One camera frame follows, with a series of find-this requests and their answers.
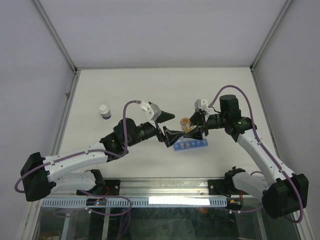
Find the clear bottle orange pills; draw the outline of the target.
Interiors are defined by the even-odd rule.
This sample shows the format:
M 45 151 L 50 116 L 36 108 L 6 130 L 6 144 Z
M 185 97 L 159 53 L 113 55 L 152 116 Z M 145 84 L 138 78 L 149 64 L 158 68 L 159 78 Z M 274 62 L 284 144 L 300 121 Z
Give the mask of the clear bottle orange pills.
M 193 123 L 187 117 L 184 117 L 180 120 L 180 126 L 182 131 L 184 131 L 185 133 L 188 133 L 194 129 Z

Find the blue weekly pill organizer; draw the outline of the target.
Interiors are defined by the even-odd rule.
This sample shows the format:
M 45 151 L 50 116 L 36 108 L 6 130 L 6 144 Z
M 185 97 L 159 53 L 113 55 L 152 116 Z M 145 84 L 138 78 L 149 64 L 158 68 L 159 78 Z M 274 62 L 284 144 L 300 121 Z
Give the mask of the blue weekly pill organizer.
M 203 140 L 178 140 L 173 145 L 174 151 L 184 151 L 184 150 L 190 150 L 190 149 L 197 149 L 197 148 L 204 148 L 208 146 L 207 139 Z

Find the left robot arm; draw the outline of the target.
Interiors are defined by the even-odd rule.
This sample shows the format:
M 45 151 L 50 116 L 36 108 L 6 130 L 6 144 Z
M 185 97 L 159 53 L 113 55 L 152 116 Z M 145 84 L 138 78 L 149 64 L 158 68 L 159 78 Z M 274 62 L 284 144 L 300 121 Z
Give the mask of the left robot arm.
M 153 137 L 167 147 L 173 145 L 168 136 L 169 129 L 159 125 L 174 119 L 175 115 L 162 110 L 156 113 L 148 110 L 146 116 L 147 121 L 139 125 L 123 116 L 110 134 L 74 152 L 49 156 L 32 153 L 20 170 L 15 191 L 24 194 L 27 202 L 42 200 L 59 191 L 102 193 L 105 182 L 99 170 L 78 170 L 118 160 L 129 153 L 130 147 Z

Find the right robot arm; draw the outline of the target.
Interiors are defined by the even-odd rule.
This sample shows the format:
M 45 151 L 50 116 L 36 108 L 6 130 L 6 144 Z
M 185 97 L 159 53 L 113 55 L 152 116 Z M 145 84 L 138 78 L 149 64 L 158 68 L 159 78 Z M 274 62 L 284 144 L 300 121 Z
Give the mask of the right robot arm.
M 259 137 L 250 117 L 242 116 L 239 101 L 233 94 L 219 98 L 220 110 L 210 114 L 211 106 L 205 99 L 194 103 L 190 122 L 197 136 L 208 136 L 210 130 L 224 129 L 252 158 L 264 180 L 250 175 L 242 168 L 233 167 L 224 174 L 223 183 L 215 190 L 226 197 L 243 191 L 261 201 L 267 214 L 278 219 L 307 206 L 309 181 L 304 174 L 295 174 Z

